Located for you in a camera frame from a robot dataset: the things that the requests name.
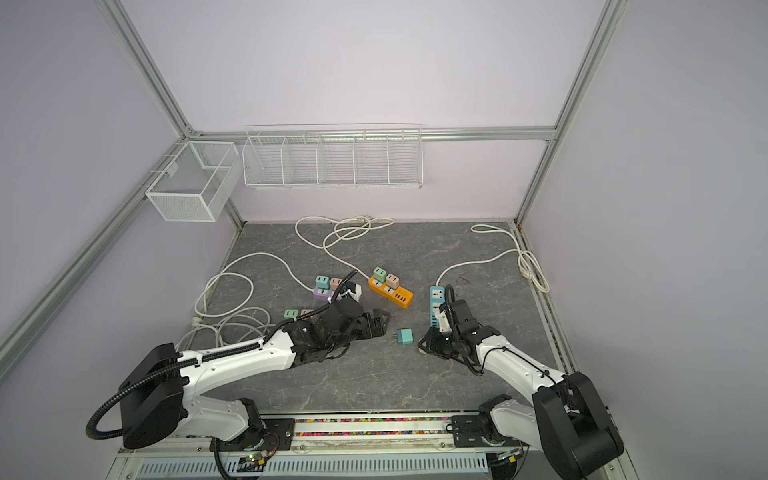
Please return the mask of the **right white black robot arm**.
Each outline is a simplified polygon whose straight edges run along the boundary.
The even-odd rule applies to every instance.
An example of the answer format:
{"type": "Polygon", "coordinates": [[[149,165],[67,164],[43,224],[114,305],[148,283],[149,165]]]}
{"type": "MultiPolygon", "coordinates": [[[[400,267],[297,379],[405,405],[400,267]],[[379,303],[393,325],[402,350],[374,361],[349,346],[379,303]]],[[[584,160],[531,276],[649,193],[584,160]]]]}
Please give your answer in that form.
{"type": "Polygon", "coordinates": [[[430,314],[430,328],[418,343],[422,352],[453,360],[476,376],[493,373],[525,400],[499,395],[482,404],[481,438],[514,438],[541,451],[562,479],[585,479],[624,454],[624,441],[588,376],[563,373],[513,346],[478,321],[452,286],[431,288],[430,314]]]}

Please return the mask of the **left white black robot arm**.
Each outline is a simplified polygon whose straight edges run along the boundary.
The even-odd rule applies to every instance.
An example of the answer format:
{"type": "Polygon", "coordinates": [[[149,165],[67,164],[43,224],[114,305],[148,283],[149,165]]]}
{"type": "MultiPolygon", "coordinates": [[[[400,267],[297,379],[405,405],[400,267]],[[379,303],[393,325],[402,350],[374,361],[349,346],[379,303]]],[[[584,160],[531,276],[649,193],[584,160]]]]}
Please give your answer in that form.
{"type": "Polygon", "coordinates": [[[119,438],[130,450],[173,435],[257,442],[266,426],[255,402],[224,401],[210,392],[258,374],[335,360],[354,342],[384,336],[390,313],[365,310],[347,287],[351,279],[346,275],[324,305],[288,317],[256,339],[204,350],[154,347],[92,414],[86,436],[119,438]]]}

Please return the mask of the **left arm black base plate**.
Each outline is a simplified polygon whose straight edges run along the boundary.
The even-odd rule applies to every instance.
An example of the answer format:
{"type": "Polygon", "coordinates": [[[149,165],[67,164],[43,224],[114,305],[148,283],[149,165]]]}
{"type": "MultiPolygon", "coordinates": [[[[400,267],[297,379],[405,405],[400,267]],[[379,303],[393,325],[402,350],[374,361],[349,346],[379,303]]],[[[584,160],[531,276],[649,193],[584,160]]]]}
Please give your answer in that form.
{"type": "Polygon", "coordinates": [[[223,441],[219,451],[287,451],[291,449],[295,426],[294,418],[267,418],[261,430],[249,429],[234,440],[223,441]]]}

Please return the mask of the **orange power strip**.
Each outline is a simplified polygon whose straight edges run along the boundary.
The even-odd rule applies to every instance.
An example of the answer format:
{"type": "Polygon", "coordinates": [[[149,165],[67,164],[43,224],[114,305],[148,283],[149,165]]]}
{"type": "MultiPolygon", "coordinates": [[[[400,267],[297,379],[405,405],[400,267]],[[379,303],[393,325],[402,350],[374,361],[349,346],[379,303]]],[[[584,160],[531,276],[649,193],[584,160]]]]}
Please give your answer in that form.
{"type": "Polygon", "coordinates": [[[368,285],[372,291],[401,308],[407,309],[412,303],[413,293],[402,286],[392,288],[385,283],[379,282],[373,277],[368,280],[368,285]]]}

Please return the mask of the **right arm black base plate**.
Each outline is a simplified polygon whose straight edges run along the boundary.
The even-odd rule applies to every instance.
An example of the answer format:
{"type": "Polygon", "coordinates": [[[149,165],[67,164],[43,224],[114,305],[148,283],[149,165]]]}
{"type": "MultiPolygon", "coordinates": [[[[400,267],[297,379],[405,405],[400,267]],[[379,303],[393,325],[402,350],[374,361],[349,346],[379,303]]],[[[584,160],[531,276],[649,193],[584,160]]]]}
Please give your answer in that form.
{"type": "Polygon", "coordinates": [[[446,431],[458,448],[527,447],[518,438],[502,436],[490,420],[480,414],[454,415],[448,421],[446,431]]]}

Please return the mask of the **teal power strip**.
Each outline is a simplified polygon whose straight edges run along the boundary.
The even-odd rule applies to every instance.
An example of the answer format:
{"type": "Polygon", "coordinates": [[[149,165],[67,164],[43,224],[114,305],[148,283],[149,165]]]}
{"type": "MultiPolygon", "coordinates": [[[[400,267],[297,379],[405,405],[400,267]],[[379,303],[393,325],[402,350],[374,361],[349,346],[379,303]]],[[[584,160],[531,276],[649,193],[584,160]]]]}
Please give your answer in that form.
{"type": "Polygon", "coordinates": [[[430,326],[439,328],[441,318],[440,306],[445,302],[445,288],[442,286],[431,286],[429,295],[430,326]]]}

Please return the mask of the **green plug from teal strip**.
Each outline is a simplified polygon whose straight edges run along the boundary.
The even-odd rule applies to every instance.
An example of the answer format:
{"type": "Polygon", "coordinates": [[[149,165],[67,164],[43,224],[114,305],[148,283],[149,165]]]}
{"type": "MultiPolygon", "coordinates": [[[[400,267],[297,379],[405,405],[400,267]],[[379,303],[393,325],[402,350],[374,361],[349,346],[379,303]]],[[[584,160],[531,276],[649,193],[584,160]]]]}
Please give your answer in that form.
{"type": "Polygon", "coordinates": [[[396,339],[399,345],[411,345],[414,343],[414,335],[409,328],[398,329],[396,339]]]}

